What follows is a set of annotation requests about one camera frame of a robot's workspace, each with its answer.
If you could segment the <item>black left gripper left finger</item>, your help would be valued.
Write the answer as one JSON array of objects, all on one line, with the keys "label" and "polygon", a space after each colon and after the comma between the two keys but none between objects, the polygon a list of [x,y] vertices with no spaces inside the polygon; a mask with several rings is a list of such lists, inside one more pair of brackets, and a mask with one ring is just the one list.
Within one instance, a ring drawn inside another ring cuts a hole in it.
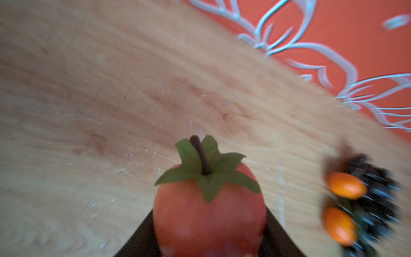
[{"label": "black left gripper left finger", "polygon": [[155,231],[153,211],[150,211],[127,243],[115,257],[161,257]]}]

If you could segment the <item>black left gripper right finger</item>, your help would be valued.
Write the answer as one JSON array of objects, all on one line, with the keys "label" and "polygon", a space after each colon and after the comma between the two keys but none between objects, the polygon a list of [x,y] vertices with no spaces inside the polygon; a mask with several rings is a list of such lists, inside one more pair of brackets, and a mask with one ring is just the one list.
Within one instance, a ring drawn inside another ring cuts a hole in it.
[{"label": "black left gripper right finger", "polygon": [[266,217],[267,223],[263,230],[263,241],[258,256],[305,257],[306,255],[295,245],[268,207],[266,207]]}]

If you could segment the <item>red fake strawberry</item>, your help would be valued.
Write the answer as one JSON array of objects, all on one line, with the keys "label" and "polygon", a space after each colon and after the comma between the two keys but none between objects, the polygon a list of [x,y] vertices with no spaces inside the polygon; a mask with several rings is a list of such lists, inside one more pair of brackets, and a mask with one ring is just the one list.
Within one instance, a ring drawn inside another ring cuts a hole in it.
[{"label": "red fake strawberry", "polygon": [[155,236],[165,257],[256,256],[267,209],[240,153],[221,153],[212,136],[176,144],[181,163],[157,181]]}]

